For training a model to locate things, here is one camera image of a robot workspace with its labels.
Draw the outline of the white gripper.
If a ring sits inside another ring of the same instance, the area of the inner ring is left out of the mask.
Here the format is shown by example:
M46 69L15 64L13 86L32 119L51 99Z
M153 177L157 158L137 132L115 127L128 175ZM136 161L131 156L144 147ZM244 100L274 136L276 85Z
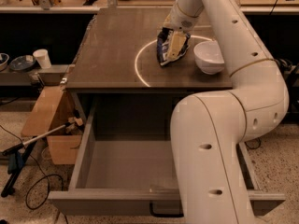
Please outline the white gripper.
M193 29L200 15L199 3L176 2L164 20L163 28L174 30L168 38L168 59L176 59L185 43L185 34Z

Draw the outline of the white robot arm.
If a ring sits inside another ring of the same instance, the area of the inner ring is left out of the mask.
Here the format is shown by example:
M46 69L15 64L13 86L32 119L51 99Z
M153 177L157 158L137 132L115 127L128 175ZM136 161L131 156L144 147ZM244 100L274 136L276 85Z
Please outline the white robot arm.
M227 91L189 95L175 107L171 145L186 224L255 224L236 146L275 129L289 104L271 53L234 0L177 0L174 29L210 20L232 80Z

